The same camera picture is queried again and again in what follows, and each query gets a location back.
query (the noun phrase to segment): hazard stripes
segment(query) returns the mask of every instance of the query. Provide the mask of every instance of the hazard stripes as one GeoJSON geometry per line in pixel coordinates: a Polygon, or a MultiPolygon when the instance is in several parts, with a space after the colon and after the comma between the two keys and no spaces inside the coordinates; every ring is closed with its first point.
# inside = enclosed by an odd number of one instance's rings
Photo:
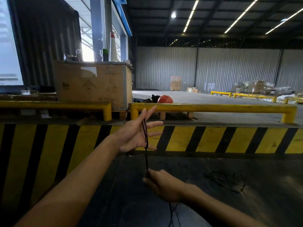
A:
{"type": "MultiPolygon", "coordinates": [[[[24,213],[119,126],[0,124],[2,211],[24,213]]],[[[271,127],[160,126],[149,137],[154,153],[303,153],[303,129],[271,127]]]]}

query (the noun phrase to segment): yellow safety railing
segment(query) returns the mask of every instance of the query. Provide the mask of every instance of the yellow safety railing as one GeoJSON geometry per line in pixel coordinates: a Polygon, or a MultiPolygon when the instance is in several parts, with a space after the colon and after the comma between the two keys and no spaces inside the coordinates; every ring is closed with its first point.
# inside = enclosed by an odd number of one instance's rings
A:
{"type": "Polygon", "coordinates": [[[104,121],[112,120],[112,104],[106,102],[0,101],[0,108],[64,109],[85,111],[102,110],[104,121]]]}
{"type": "Polygon", "coordinates": [[[288,103],[289,100],[296,101],[297,103],[303,103],[303,98],[288,96],[285,97],[283,103],[288,103]]]}
{"type": "Polygon", "coordinates": [[[245,97],[253,97],[253,98],[261,98],[261,99],[271,99],[273,103],[277,102],[276,96],[262,96],[262,95],[253,95],[253,94],[242,94],[242,93],[234,93],[234,98],[237,96],[245,96],[245,97]]]}
{"type": "Polygon", "coordinates": [[[144,108],[157,105],[158,112],[231,112],[231,113],[279,113],[283,123],[294,123],[297,107],[291,105],[229,105],[229,104],[169,104],[169,103],[131,103],[131,119],[139,116],[144,108]]]}
{"type": "Polygon", "coordinates": [[[217,93],[217,94],[222,94],[222,95],[228,95],[229,97],[232,96],[232,92],[216,92],[216,91],[211,91],[210,94],[214,94],[214,93],[217,93]]]}

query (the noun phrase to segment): traffic cone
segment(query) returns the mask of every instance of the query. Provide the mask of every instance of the traffic cone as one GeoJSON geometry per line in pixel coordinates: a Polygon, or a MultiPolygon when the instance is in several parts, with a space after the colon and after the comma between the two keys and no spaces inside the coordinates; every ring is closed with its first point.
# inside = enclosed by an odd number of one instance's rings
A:
{"type": "Polygon", "coordinates": [[[111,44],[109,50],[109,61],[119,62],[116,49],[115,34],[111,32],[111,44]]]}

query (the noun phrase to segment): warehouse ceiling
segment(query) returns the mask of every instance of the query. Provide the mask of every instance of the warehouse ceiling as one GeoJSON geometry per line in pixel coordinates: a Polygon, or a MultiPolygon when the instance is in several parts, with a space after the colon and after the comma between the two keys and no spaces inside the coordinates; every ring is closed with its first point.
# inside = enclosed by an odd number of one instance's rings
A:
{"type": "Polygon", "coordinates": [[[133,33],[139,37],[303,36],[303,11],[298,12],[303,10],[303,0],[127,0],[127,3],[133,33]]]}

